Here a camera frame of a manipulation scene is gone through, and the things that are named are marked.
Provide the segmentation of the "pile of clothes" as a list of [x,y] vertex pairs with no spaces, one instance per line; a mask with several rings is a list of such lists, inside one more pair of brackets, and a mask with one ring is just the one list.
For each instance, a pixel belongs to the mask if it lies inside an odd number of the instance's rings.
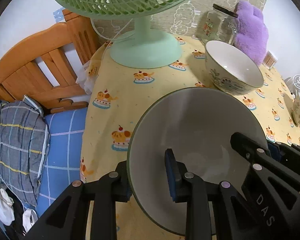
[[13,212],[14,212],[14,221],[10,226],[4,226],[6,235],[11,240],[23,239],[26,235],[26,230],[23,227],[23,213],[24,207],[22,202],[17,198],[17,196],[9,189],[7,189],[7,194],[13,200]]

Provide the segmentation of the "white crumpled cloth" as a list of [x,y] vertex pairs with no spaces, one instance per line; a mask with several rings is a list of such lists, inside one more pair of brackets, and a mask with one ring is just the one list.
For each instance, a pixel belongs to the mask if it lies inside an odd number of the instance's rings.
[[4,187],[0,185],[0,221],[6,226],[10,226],[15,220],[13,204],[13,199],[7,194]]

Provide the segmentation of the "white clip fan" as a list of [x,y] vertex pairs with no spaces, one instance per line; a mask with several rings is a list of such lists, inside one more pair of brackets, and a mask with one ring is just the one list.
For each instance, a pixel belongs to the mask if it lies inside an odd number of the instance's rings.
[[288,87],[291,94],[295,98],[300,94],[300,75],[294,75],[293,77],[288,77],[284,80],[286,86]]

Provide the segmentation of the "grey plaid pillow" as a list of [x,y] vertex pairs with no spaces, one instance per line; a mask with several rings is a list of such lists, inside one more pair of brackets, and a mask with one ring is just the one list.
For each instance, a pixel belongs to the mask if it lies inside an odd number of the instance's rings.
[[0,100],[0,178],[23,203],[37,205],[50,132],[41,105],[29,96]]

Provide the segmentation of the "cotton swab container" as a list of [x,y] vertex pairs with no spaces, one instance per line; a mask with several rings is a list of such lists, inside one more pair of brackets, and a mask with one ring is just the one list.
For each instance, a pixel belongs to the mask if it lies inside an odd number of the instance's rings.
[[271,52],[267,51],[262,64],[268,69],[271,70],[277,63],[278,58]]

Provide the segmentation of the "purple plush toy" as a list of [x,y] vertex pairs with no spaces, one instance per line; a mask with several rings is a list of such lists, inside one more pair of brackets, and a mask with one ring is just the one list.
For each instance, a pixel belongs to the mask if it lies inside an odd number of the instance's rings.
[[248,1],[240,0],[235,13],[238,18],[234,46],[260,66],[267,53],[269,38],[262,11]]

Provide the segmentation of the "green desk fan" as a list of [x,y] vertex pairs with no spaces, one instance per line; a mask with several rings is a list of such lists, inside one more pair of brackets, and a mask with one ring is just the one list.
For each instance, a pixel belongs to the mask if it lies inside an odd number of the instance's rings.
[[111,58],[130,68],[153,69],[180,59],[177,39],[151,28],[151,16],[185,0],[55,0],[60,5],[91,20],[133,20],[134,30],[114,39]]

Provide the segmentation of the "glass jar with dark lid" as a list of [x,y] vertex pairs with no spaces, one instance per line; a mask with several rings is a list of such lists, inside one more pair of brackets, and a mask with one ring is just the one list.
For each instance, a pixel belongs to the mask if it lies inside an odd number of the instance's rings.
[[233,45],[237,35],[237,22],[237,13],[213,3],[212,10],[205,13],[201,19],[196,36],[203,44],[216,40]]

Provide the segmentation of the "wooden bed headboard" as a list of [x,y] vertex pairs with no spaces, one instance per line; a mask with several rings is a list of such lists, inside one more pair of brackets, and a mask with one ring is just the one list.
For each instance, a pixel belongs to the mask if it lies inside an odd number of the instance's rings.
[[76,83],[74,67],[64,47],[73,45],[81,64],[87,63],[100,47],[90,19],[68,9],[59,22],[21,40],[0,60],[0,100],[14,102],[28,95],[48,113],[88,106],[85,91]]

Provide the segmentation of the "green patterned wall cloth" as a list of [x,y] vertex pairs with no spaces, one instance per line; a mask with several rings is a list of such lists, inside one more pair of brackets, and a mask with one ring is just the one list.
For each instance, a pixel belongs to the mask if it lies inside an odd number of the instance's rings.
[[[162,12],[134,19],[101,20],[90,19],[93,31],[105,40],[118,39],[123,34],[134,31],[140,38],[149,37],[151,31],[160,30],[172,35],[198,38],[196,32],[204,14],[212,10],[213,3],[235,12],[240,0],[184,0]],[[245,0],[260,10],[267,0]]]

